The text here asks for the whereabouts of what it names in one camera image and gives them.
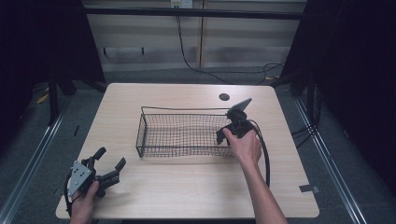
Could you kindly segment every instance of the wire basket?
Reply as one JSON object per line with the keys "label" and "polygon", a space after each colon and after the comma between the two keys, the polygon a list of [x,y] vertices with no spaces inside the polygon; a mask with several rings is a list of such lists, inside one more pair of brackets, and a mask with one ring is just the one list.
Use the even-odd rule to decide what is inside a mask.
{"label": "wire basket", "polygon": [[[147,114],[144,108],[156,113]],[[218,145],[216,140],[216,132],[230,120],[225,115],[187,114],[189,110],[143,106],[136,140],[139,157],[231,157],[230,147],[224,142]]]}

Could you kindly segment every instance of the wooden table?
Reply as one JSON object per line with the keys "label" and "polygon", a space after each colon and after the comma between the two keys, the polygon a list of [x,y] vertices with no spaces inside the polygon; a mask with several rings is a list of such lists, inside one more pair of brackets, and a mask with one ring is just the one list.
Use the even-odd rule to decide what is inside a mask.
{"label": "wooden table", "polygon": [[[227,93],[229,101],[219,95]],[[253,218],[248,187],[235,158],[187,156],[139,158],[135,143],[141,106],[175,108],[231,107],[247,98],[245,112],[262,130],[271,162],[271,191],[286,217],[316,217],[318,206],[307,185],[304,168],[282,109],[271,87],[177,84],[111,84],[98,109],[78,160],[98,148],[107,153],[97,161],[104,175],[125,157],[120,183],[95,202],[95,218]],[[265,174],[263,157],[260,160]],[[56,215],[68,218],[64,199]]]}

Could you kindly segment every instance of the black curtain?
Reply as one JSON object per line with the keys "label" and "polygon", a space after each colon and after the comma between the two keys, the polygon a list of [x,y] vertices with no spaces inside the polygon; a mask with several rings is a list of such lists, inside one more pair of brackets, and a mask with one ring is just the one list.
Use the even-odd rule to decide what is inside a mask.
{"label": "black curtain", "polygon": [[31,100],[33,86],[47,82],[50,70],[63,82],[70,83],[71,79],[105,82],[86,15],[52,10],[50,6],[82,7],[82,3],[79,0],[0,2],[2,149]]}
{"label": "black curtain", "polygon": [[394,1],[308,0],[282,76],[304,69],[291,82],[299,94],[312,75],[326,105],[396,195],[395,11]]}

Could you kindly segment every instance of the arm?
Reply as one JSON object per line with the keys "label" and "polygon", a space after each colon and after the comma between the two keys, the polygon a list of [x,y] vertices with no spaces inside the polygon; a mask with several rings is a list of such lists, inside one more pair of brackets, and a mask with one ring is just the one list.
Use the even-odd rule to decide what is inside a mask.
{"label": "arm", "polygon": [[223,129],[223,131],[230,141],[233,154],[238,159],[244,172],[250,198],[253,203],[256,223],[288,223],[274,195],[262,178],[258,164],[262,150],[256,133],[250,130],[243,138],[238,139],[233,136],[230,130]]}
{"label": "arm", "polygon": [[86,195],[77,191],[73,194],[72,216],[70,224],[90,224],[93,213],[93,198],[99,188],[99,181],[94,181]]}

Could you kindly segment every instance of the wire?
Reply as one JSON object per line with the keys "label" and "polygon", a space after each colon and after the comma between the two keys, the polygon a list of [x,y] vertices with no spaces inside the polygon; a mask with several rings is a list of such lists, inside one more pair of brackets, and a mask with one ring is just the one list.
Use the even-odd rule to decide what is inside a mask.
{"label": "wire", "polygon": [[290,82],[290,80],[291,80],[293,77],[298,76],[298,75],[301,74],[303,71],[304,71],[304,69],[297,69],[297,70],[291,72],[288,76],[280,77],[278,80],[272,82],[272,83],[269,84],[268,86],[273,87],[273,88],[276,88],[276,87],[278,87],[278,86],[280,86],[280,85],[286,84],[286,83]]}
{"label": "wire", "polygon": [[73,204],[73,202],[75,201],[75,200],[77,200],[79,197],[81,197],[82,196],[82,193],[80,193],[75,199],[73,199],[73,201],[72,201],[72,204]]}
{"label": "wire", "polygon": [[64,200],[66,202],[66,211],[70,217],[72,216],[72,204],[69,201],[69,197],[67,193],[67,183],[69,182],[71,176],[72,176],[72,170],[70,170],[69,174],[67,174],[66,180],[64,181]]}
{"label": "wire", "polygon": [[[284,65],[284,63],[285,63],[285,62],[283,62],[283,63],[267,63],[267,64],[263,67],[262,71],[257,71],[257,72],[246,72],[246,71],[243,71],[243,72],[235,72],[235,71],[230,71],[230,72],[228,72],[228,71],[206,72],[206,71],[203,71],[203,70],[195,69],[195,68],[191,67],[191,66],[189,65],[189,63],[187,62],[187,60],[186,60],[186,55],[185,55],[185,53],[184,53],[184,47],[183,47],[183,38],[182,38],[182,34],[181,34],[180,17],[179,17],[179,16],[176,16],[176,19],[177,19],[177,30],[178,30],[178,38],[179,38],[179,41],[180,41],[181,54],[183,55],[184,63],[185,63],[192,71],[195,71],[195,72],[198,72],[198,73],[202,73],[202,74],[210,75],[210,76],[212,76],[212,77],[214,77],[214,78],[216,78],[216,79],[218,79],[218,80],[220,80],[220,81],[222,81],[222,82],[225,82],[225,83],[227,83],[227,84],[230,84],[230,85],[236,85],[236,84],[235,84],[235,83],[232,83],[232,82],[230,82],[230,81],[227,81],[227,80],[225,80],[225,79],[222,79],[221,77],[218,77],[218,76],[216,76],[215,74],[223,74],[223,73],[229,73],[229,74],[258,74],[258,73],[264,73],[264,78],[263,78],[260,82],[258,82],[258,83],[255,84],[256,86],[258,86],[258,85],[262,84],[262,83],[264,82],[264,80],[266,79],[266,72],[268,72],[268,71],[270,71],[270,70],[272,70],[272,69],[275,69],[276,67],[278,67],[278,66],[280,66],[280,65]],[[269,69],[265,70],[265,67],[266,67],[266,66],[269,66],[269,65],[275,65],[275,66],[272,67],[272,68],[269,68]]]}
{"label": "wire", "polygon": [[297,136],[293,136],[294,139],[299,138],[299,137],[304,136],[307,133],[309,133],[309,135],[301,143],[299,143],[296,146],[296,148],[302,146],[309,139],[309,137],[312,137],[312,135],[314,135],[318,131],[320,115],[321,115],[321,105],[322,105],[322,95],[320,94],[318,87],[316,87],[315,99],[316,99],[315,104],[316,104],[317,109],[315,110],[314,120],[312,120],[312,122],[308,126],[305,126],[302,129],[292,133],[292,135],[295,135],[297,133],[302,133]]}
{"label": "wire", "polygon": [[268,149],[262,137],[262,130],[260,130],[259,124],[253,119],[246,119],[241,115],[239,115],[238,113],[233,112],[232,110],[228,111],[228,113],[233,113],[241,120],[248,122],[248,124],[250,124],[251,128],[254,130],[254,132],[256,132],[257,136],[259,137],[260,143],[262,144],[262,154],[264,155],[264,161],[265,161],[265,183],[267,184],[268,188],[270,188],[270,180],[271,180],[270,157],[268,155]]}

